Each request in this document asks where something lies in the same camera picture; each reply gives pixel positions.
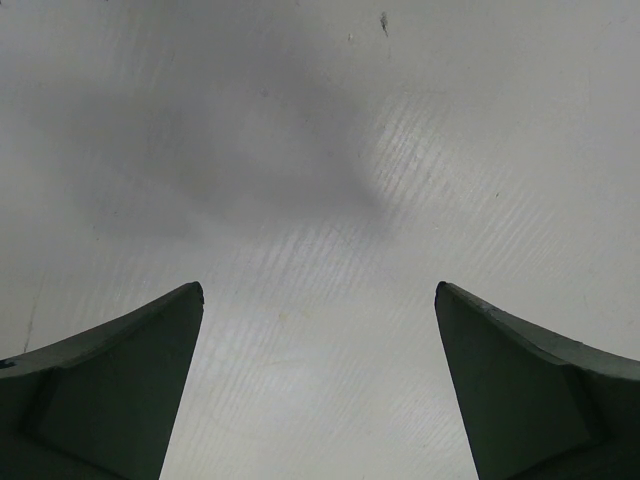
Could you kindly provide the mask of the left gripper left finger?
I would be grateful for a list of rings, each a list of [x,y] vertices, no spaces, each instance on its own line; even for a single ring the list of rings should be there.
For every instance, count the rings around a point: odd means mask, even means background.
[[[187,283],[1,362],[4,479],[157,479],[204,313]]]

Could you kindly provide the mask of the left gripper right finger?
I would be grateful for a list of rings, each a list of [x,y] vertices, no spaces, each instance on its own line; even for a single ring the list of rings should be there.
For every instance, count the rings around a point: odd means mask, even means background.
[[[447,282],[435,313],[481,479],[636,479],[639,363]]]

